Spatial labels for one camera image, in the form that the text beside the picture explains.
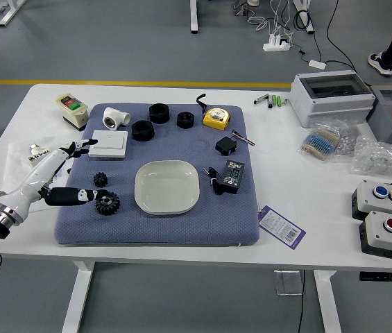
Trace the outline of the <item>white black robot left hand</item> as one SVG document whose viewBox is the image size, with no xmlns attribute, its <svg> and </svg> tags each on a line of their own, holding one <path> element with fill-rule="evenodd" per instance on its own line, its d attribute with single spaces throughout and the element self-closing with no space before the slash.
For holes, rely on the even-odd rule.
<svg viewBox="0 0 392 333">
<path fill-rule="evenodd" d="M 57 148 L 24 178 L 16 190 L 0 196 L 0 215 L 4 214 L 10 220 L 8 225 L 22 223 L 28 216 L 31 204 L 42 198 L 43 186 L 50 183 L 65 161 L 88 153 L 89 150 L 85 147 L 97 142 L 97 139 L 82 139 Z"/>
</svg>

